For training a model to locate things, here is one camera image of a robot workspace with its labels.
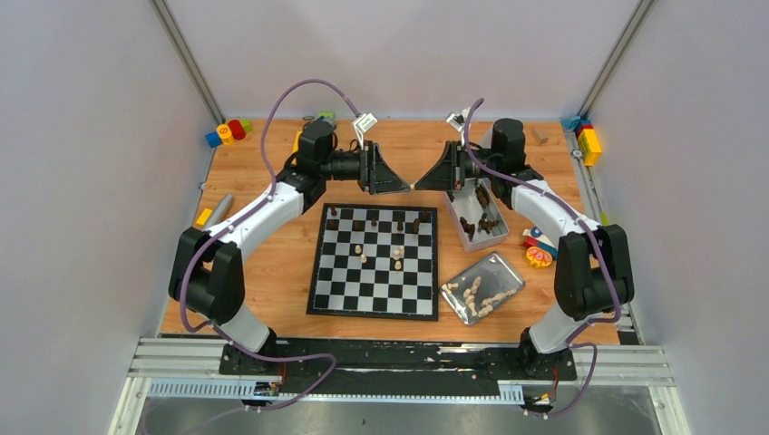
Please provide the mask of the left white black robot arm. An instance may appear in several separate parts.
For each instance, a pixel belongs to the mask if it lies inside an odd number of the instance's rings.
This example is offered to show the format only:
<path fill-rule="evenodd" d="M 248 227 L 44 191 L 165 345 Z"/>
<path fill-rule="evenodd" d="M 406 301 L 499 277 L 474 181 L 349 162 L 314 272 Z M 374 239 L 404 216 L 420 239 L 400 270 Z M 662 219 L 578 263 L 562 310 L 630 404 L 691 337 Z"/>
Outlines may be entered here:
<path fill-rule="evenodd" d="M 275 231 L 316 204 L 329 180 L 354 180 L 371 195 L 410 189 L 386 165 L 378 145 L 365 140 L 376 122 L 371 113 L 353 121 L 358 145 L 351 150 L 338 148 L 331 123 L 306 123 L 295 151 L 258 198 L 213 227 L 189 227 L 180 235 L 170 298 L 179 303 L 182 314 L 203 315 L 228 341 L 243 348 L 243 363 L 256 374 L 271 372 L 278 352 L 269 343 L 274 332 L 245 303 L 245 260 Z"/>

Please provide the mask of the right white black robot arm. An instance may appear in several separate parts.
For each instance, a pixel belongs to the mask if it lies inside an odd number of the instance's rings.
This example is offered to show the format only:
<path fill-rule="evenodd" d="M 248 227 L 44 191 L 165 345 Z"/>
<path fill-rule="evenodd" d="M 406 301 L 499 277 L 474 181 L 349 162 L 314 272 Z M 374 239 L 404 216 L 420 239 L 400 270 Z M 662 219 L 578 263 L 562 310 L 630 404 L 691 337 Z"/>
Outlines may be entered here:
<path fill-rule="evenodd" d="M 519 120 L 501 118 L 485 133 L 485 143 L 469 139 L 470 122 L 455 122 L 459 140 L 446 142 L 441 158 L 415 182 L 417 190 L 457 191 L 467 179 L 487 179 L 492 194 L 527 218 L 556 243 L 556 301 L 521 335 L 518 365 L 540 378 L 554 365 L 553 354 L 568 348 L 589 326 L 614 323 L 635 294 L 628 236 L 616 224 L 602 225 L 558 196 L 526 161 L 526 136 Z"/>

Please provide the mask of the white metal box dark pieces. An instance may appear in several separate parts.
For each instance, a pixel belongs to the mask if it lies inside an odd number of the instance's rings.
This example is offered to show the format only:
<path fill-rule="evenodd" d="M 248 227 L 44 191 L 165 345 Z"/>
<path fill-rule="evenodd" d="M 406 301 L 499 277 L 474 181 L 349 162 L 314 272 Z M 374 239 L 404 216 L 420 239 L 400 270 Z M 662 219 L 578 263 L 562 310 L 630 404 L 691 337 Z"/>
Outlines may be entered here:
<path fill-rule="evenodd" d="M 498 245 L 510 234 L 486 179 L 444 192 L 443 202 L 466 252 Z"/>

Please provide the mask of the black white chessboard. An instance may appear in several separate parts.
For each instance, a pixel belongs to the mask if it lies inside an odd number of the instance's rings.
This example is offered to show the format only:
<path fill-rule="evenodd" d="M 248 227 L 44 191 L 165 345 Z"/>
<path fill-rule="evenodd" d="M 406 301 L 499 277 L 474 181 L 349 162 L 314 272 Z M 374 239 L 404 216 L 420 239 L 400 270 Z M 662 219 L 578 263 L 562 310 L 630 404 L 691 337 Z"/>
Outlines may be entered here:
<path fill-rule="evenodd" d="M 307 313 L 435 322 L 436 208 L 326 203 Z"/>

